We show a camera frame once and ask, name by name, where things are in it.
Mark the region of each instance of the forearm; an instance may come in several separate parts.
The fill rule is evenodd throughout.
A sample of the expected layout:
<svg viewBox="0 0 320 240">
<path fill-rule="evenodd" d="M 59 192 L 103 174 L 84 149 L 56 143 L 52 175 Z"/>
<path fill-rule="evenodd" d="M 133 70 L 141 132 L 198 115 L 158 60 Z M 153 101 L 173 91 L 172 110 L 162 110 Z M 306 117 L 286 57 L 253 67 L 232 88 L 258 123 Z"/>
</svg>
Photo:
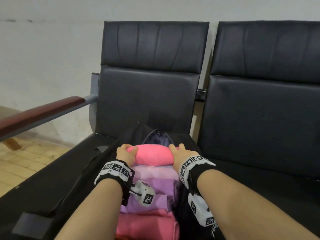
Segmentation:
<svg viewBox="0 0 320 240">
<path fill-rule="evenodd" d="M 319 239 L 267 199 L 222 172 L 205 171 L 197 187 L 227 240 Z"/>
<path fill-rule="evenodd" d="M 110 178 L 102 180 L 75 210 L 55 240 L 114 239 L 121 200 L 120 184 Z"/>
</svg>

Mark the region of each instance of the chair backrest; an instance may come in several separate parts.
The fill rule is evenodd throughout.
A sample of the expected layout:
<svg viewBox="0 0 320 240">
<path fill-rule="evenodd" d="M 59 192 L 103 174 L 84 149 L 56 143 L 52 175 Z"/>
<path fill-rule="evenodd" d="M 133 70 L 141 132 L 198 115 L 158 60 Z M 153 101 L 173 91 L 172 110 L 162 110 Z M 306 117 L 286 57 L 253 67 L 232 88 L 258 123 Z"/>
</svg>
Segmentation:
<svg viewBox="0 0 320 240">
<path fill-rule="evenodd" d="M 96 133 L 137 122 L 189 134 L 208 22 L 105 22 Z"/>
<path fill-rule="evenodd" d="M 206 157 L 320 178 L 320 22 L 220 22 Z"/>
</svg>

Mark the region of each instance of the red wooden armrest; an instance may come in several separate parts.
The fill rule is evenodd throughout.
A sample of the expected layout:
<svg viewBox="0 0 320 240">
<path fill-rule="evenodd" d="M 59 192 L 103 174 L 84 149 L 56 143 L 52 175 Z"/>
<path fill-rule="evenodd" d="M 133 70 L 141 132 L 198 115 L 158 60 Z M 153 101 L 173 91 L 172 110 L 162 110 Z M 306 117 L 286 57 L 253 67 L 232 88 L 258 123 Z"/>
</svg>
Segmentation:
<svg viewBox="0 0 320 240">
<path fill-rule="evenodd" d="M 82 97 L 71 96 L 1 119 L 0 137 L 85 102 Z"/>
</svg>

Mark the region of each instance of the floor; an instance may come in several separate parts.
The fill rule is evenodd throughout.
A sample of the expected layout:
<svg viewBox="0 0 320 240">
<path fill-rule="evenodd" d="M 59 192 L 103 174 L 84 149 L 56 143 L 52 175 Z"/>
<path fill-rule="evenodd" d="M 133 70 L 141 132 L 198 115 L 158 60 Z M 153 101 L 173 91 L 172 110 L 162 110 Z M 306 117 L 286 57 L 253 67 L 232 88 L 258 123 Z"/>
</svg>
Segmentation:
<svg viewBox="0 0 320 240">
<path fill-rule="evenodd" d="M 0 197 L 71 149 L 36 137 L 19 136 L 17 151 L 0 143 Z"/>
</svg>

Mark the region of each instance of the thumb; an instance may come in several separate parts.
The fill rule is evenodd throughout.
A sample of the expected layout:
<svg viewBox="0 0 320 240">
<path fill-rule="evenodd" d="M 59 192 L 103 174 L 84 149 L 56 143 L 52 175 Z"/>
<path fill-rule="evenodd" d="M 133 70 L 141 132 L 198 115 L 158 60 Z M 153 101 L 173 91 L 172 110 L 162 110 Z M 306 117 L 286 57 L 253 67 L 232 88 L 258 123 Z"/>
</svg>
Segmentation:
<svg viewBox="0 0 320 240">
<path fill-rule="evenodd" d="M 172 155 L 176 154 L 178 151 L 177 148 L 174 146 L 174 144 L 170 144 L 169 149 L 170 149 Z"/>
<path fill-rule="evenodd" d="M 130 154 L 132 154 L 133 156 L 135 156 L 137 154 L 137 151 L 138 151 L 138 147 L 137 146 L 134 146 L 134 148 L 131 150 Z"/>
</svg>

